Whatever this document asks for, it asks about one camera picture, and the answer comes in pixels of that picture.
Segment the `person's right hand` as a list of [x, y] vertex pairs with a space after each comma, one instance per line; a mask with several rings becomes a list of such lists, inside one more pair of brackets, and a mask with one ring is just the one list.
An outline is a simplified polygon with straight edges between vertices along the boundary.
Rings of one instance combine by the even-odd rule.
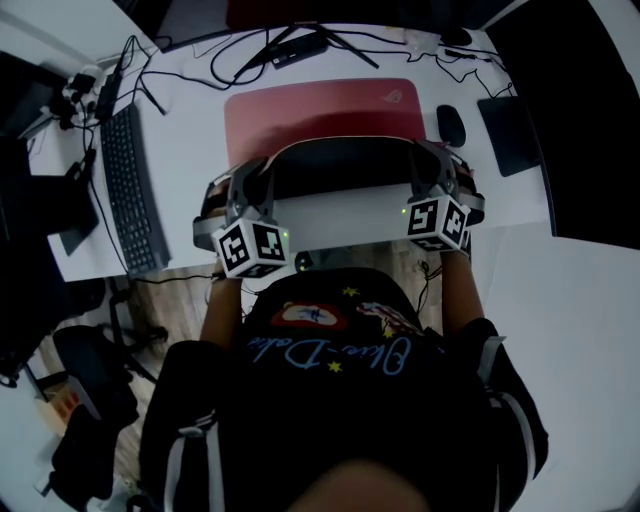
[[461, 160], [456, 156], [452, 157], [452, 162], [454, 164], [459, 189], [465, 194], [475, 194], [477, 192], [477, 187], [474, 181], [474, 171], [464, 160]]

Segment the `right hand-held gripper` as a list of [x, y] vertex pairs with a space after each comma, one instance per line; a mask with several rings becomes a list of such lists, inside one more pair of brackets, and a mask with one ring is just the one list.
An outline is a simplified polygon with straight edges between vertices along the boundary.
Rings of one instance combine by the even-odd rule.
[[410, 150], [411, 196], [403, 214], [407, 239], [427, 252], [471, 250], [470, 229], [485, 218], [485, 197], [463, 193], [456, 180], [455, 152], [431, 142], [413, 141]]

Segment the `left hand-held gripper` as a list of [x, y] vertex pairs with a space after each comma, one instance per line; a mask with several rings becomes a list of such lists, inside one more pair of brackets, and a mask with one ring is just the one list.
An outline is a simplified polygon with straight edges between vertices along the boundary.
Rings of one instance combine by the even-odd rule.
[[[251, 159], [210, 183], [193, 220], [194, 245], [214, 253], [228, 278], [262, 278], [291, 263], [288, 229], [274, 218], [274, 171], [267, 163], [267, 157]], [[226, 179], [226, 215], [204, 217], [208, 192]]]

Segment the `person's left hand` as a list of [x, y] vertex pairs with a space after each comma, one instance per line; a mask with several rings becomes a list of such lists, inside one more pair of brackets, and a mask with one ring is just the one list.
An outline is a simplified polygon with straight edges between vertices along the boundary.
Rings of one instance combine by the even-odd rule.
[[230, 179], [221, 181], [209, 192], [202, 206], [206, 218], [224, 217], [229, 196]]

